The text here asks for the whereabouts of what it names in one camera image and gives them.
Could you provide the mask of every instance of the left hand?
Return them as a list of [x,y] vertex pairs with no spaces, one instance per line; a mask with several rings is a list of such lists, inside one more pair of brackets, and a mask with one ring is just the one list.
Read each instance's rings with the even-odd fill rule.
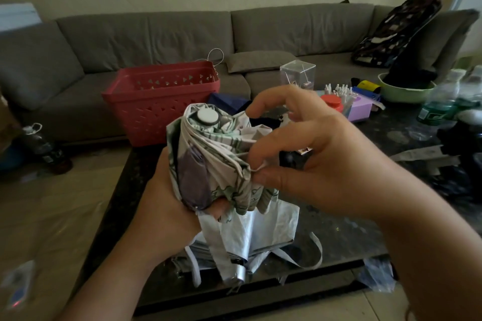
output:
[[[229,206],[226,199],[218,199],[206,212],[218,219]],[[201,226],[196,214],[174,196],[168,152],[164,148],[122,240],[128,242],[127,249],[155,267],[189,245],[199,232]]]

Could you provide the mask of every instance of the fingernail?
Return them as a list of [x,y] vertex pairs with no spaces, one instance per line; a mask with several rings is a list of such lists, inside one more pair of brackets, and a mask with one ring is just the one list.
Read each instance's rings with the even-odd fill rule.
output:
[[253,175],[253,182],[264,185],[266,183],[266,176],[263,173],[255,173]]

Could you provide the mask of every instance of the forearm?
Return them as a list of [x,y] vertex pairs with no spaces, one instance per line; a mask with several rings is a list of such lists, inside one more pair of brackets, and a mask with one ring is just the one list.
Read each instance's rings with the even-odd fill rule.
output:
[[378,224],[417,319],[480,320],[482,240],[430,188],[406,184],[413,207]]
[[155,264],[139,257],[126,233],[67,305],[59,321],[130,320]]

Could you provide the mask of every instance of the hand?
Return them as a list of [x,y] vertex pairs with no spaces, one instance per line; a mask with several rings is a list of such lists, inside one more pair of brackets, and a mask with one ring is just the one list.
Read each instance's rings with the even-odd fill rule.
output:
[[[213,202],[206,212],[219,218],[229,203]],[[201,231],[198,217],[174,196],[167,149],[160,154],[154,176],[148,181],[136,214],[122,241],[124,248],[136,251],[138,258],[155,267],[189,245]]]
[[[246,110],[257,118],[286,104],[295,123],[274,130],[250,149],[248,162],[259,167],[280,151],[313,149],[304,170],[268,166],[253,181],[297,196],[336,215],[386,218],[410,210],[408,188],[423,185],[383,154],[343,115],[315,92],[286,85],[261,92]],[[404,200],[398,200],[403,193]]]

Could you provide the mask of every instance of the right hand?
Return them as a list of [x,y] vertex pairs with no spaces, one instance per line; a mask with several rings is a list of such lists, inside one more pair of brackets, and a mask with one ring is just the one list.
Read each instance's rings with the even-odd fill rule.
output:
[[258,140],[248,155],[250,166],[259,167],[280,151],[310,147],[313,154],[302,171],[267,166],[253,174],[253,182],[297,196],[335,215],[378,220],[411,209],[408,190],[426,186],[316,93],[292,85],[274,87],[261,92],[246,114],[257,118],[283,104],[297,122]]

